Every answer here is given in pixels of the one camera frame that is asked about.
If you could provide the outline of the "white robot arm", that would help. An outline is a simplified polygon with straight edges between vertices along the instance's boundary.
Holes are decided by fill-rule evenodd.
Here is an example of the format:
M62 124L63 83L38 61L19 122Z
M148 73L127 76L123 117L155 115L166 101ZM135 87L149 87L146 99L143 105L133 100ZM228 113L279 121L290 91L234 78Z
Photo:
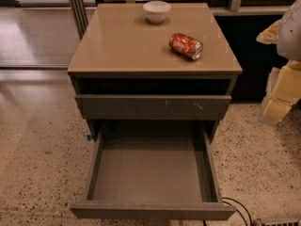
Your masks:
M264 29L256 41L275 44L277 53L288 59L281 69L272 68L261 102L259 121L275 125L301 100L301 0L296 0L280 20Z

